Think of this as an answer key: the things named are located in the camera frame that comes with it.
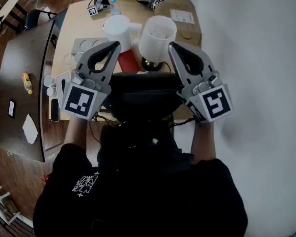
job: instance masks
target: desk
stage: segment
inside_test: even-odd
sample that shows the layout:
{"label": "desk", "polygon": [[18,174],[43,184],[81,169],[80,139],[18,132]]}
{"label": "desk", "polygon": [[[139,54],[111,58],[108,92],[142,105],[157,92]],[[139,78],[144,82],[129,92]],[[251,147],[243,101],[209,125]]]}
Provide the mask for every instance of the desk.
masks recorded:
{"label": "desk", "polygon": [[22,12],[25,16],[27,15],[26,11],[18,5],[19,0],[8,0],[8,2],[5,3],[5,5],[0,10],[0,17],[3,16],[3,19],[1,22],[5,23],[8,27],[12,28],[15,31],[18,31],[17,27],[6,21],[6,18],[8,15],[11,15],[15,20],[17,20],[19,23],[21,23],[23,26],[25,26],[25,22],[23,19],[18,17],[14,12],[12,12],[12,9],[16,7],[20,12]]}
{"label": "desk", "polygon": [[[105,37],[102,25],[106,19],[111,16],[111,12],[110,10],[106,10],[93,17],[90,17],[86,10],[89,3],[90,0],[77,2],[71,4],[68,8],[55,51],[51,73],[54,77],[68,71],[68,67],[64,64],[64,56],[68,53],[71,53],[74,40],[76,38]],[[148,10],[146,7],[136,2],[136,0],[117,0],[117,3],[123,15],[128,17],[132,23],[140,23],[143,25],[143,27],[145,26],[146,21],[154,16],[153,11]],[[134,47],[133,52],[138,64],[141,66],[141,55],[138,51],[138,47]],[[168,61],[168,64],[170,65],[173,72],[173,67],[170,60]],[[163,69],[164,71],[169,71],[167,66],[164,66]],[[118,72],[121,72],[119,63],[117,63],[114,73]],[[50,113],[51,104],[49,102],[49,118],[51,118]],[[109,120],[116,120],[111,114],[99,114]],[[191,117],[191,111],[184,105],[181,105],[174,112],[174,119],[189,119]],[[60,119],[69,120],[70,115],[61,112]]]}
{"label": "desk", "polygon": [[[59,144],[45,148],[42,127],[42,95],[46,94],[42,77],[47,66],[52,64],[54,46],[51,38],[58,34],[59,29],[52,20],[11,40],[5,49],[0,73],[0,147],[40,162],[45,162],[46,157],[61,147]],[[24,89],[23,71],[29,73],[32,95]],[[15,118],[8,115],[10,99],[16,102]],[[27,142],[22,129],[27,114],[39,133],[33,144]]]}

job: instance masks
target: white mug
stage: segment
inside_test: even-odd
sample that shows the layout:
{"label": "white mug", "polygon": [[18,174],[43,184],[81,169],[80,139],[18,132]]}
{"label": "white mug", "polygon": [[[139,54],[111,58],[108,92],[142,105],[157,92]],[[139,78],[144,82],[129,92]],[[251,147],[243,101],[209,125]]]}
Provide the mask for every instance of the white mug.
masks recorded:
{"label": "white mug", "polygon": [[44,79],[44,85],[46,87],[53,87],[56,85],[56,80],[52,75],[47,75]]}
{"label": "white mug", "polygon": [[[141,38],[142,24],[131,23],[128,17],[115,15],[108,18],[103,24],[103,30],[109,41],[119,41],[122,50],[121,53],[132,49],[132,46],[138,44]],[[138,33],[138,39],[132,40],[132,32]]]}
{"label": "white mug", "polygon": [[49,87],[47,89],[47,96],[49,96],[49,97],[56,97],[57,96],[56,88],[55,87]]}

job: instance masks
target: desk lamp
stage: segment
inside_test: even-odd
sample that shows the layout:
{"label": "desk lamp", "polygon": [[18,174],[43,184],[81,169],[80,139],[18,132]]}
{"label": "desk lamp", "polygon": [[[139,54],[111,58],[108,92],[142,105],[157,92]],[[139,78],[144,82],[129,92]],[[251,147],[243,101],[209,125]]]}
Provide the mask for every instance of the desk lamp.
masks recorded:
{"label": "desk lamp", "polygon": [[169,44],[175,41],[176,33],[177,26],[172,19],[164,16],[148,19],[138,46],[145,70],[158,71],[170,59]]}

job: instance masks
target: white wall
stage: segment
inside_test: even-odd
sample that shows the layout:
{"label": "white wall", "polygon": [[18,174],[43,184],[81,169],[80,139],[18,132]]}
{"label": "white wall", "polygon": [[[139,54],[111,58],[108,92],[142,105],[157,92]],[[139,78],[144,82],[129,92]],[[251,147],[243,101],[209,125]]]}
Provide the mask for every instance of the white wall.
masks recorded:
{"label": "white wall", "polygon": [[246,236],[296,230],[296,0],[191,0],[202,49],[234,113],[216,122],[217,155],[249,217]]}

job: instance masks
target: white graphic print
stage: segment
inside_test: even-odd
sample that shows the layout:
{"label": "white graphic print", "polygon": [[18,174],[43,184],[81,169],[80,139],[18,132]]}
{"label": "white graphic print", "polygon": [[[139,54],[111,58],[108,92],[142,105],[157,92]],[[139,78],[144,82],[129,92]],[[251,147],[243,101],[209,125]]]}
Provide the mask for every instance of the white graphic print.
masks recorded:
{"label": "white graphic print", "polygon": [[77,184],[72,189],[72,191],[80,192],[78,194],[79,198],[83,196],[82,193],[85,193],[85,192],[89,193],[95,181],[97,180],[98,176],[99,176],[98,172],[94,173],[93,176],[83,176],[79,181],[77,181]]}

